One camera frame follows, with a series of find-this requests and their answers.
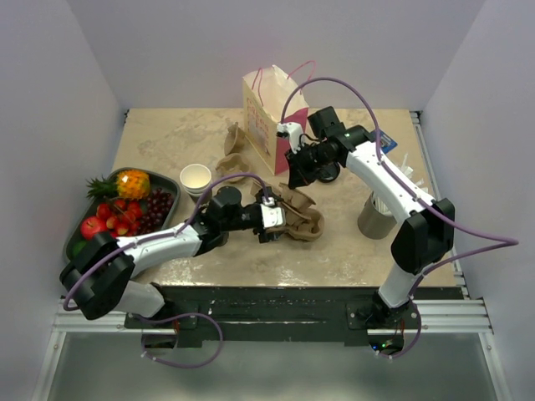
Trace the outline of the single cardboard cup carrier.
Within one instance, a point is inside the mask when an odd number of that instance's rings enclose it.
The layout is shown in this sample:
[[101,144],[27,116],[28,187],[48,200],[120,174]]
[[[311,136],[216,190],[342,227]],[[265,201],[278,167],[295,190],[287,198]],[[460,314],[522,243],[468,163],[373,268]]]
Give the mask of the single cardboard cup carrier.
[[238,122],[230,125],[227,128],[227,137],[224,141],[224,154],[230,155],[241,152],[245,145],[245,139],[245,131],[239,126]]

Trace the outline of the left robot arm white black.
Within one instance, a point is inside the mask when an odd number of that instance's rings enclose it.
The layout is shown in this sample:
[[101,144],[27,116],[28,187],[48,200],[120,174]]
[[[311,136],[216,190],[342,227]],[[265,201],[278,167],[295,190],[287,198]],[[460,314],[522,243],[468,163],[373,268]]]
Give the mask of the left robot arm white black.
[[126,312],[165,327],[173,318],[171,301],[162,287],[135,282],[136,276],[167,261],[206,254],[225,245],[232,231],[250,230],[261,243],[274,241],[285,224],[275,195],[259,191],[245,206],[239,189],[223,186],[188,220],[166,230],[118,238],[97,234],[60,274],[67,291],[64,310],[79,310],[89,320]]

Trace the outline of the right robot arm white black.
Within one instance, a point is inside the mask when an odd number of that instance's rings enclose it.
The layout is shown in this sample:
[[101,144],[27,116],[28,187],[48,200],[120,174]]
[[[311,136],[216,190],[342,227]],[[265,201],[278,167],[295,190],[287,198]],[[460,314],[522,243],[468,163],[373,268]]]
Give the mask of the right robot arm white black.
[[453,247],[454,229],[447,222],[454,218],[455,207],[425,193],[382,154],[379,141],[366,128],[346,127],[332,107],[311,114],[308,122],[316,137],[310,144],[302,143],[300,124],[278,125],[278,136],[290,144],[285,154],[288,186],[310,185],[321,168],[336,163],[357,175],[400,225],[390,246],[395,264],[372,308],[378,326],[393,327],[402,318],[401,307],[409,301],[417,277]]

